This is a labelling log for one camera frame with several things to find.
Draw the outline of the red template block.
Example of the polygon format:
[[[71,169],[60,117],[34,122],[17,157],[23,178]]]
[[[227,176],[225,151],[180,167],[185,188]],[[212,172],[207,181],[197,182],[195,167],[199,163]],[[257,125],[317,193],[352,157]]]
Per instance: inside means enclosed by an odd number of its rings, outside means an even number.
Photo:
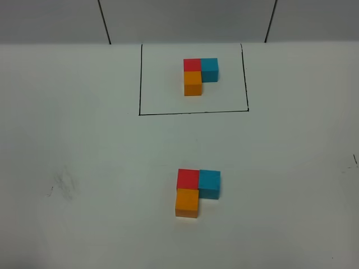
[[[197,72],[201,71],[201,59],[184,59],[183,60],[183,70],[185,72]]]

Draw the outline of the orange template block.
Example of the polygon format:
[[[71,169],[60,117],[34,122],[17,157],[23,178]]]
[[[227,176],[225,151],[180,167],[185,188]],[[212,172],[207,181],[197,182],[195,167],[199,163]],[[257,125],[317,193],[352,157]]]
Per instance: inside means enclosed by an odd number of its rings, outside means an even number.
[[[200,71],[184,71],[184,95],[202,95],[202,77]]]

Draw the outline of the blue template block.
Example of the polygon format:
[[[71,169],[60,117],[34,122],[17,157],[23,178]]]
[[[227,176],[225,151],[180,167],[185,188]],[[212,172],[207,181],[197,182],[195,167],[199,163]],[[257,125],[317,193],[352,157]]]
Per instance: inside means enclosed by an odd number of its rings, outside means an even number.
[[[201,58],[202,82],[218,82],[219,66],[217,58]]]

